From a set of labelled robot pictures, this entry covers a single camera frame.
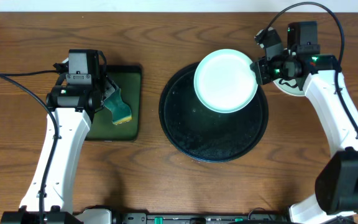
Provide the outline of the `mint green plate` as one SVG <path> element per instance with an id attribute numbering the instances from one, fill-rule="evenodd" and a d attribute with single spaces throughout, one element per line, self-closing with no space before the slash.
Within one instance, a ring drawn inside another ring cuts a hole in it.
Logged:
<path id="1" fill-rule="evenodd" d="M 252 60 L 234 49 L 211 52 L 198 64 L 193 85 L 199 101 L 217 113 L 233 113 L 247 106 L 258 84 Z"/>
<path id="2" fill-rule="evenodd" d="M 297 97 L 305 96 L 304 91 L 300 90 L 298 85 L 296 84 L 296 80 L 284 80 L 284 79 L 277 79 L 273 82 L 276 87 L 281 90 L 282 92 Z"/>

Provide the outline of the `yellow green sponge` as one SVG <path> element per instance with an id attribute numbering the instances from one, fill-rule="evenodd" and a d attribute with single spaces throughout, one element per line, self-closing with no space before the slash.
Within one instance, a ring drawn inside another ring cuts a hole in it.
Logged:
<path id="1" fill-rule="evenodd" d="M 109 89 L 104 94 L 104 107 L 112 114 L 112 123 L 114 125 L 126 123 L 132 119 L 132 110 L 121 97 L 121 89 Z"/>

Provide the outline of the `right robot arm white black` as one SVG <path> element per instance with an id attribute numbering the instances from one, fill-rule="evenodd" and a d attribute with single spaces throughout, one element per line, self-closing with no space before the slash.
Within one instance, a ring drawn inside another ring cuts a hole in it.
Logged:
<path id="1" fill-rule="evenodd" d="M 314 194 L 289 208 L 295 223 L 327 223 L 358 213 L 358 110 L 333 55 L 262 58 L 250 66 L 260 85 L 296 80 L 327 137 L 331 159 L 317 177 Z"/>

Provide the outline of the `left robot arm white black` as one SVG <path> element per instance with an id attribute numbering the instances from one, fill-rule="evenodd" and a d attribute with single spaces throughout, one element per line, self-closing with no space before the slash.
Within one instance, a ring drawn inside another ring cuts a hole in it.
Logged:
<path id="1" fill-rule="evenodd" d="M 32 183 L 18 211 L 4 212 L 1 223 L 119 223 L 120 214 L 97 205 L 73 214 L 73 186 L 91 118 L 71 107 L 47 111 L 47 132 Z"/>

